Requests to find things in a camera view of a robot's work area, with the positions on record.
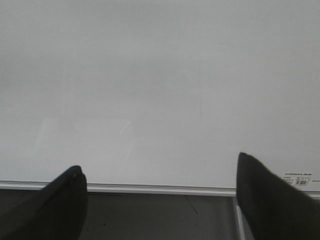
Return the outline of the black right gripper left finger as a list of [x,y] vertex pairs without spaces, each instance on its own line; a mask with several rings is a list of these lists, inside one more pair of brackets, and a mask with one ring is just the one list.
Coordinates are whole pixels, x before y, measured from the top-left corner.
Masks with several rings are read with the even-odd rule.
[[88,209],[87,179],[79,165],[0,216],[2,240],[77,240]]

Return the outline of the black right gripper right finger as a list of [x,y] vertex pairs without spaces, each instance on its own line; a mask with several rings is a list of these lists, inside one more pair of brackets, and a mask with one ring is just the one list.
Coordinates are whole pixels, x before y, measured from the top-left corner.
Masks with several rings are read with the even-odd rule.
[[236,199],[256,240],[318,240],[320,202],[240,152]]

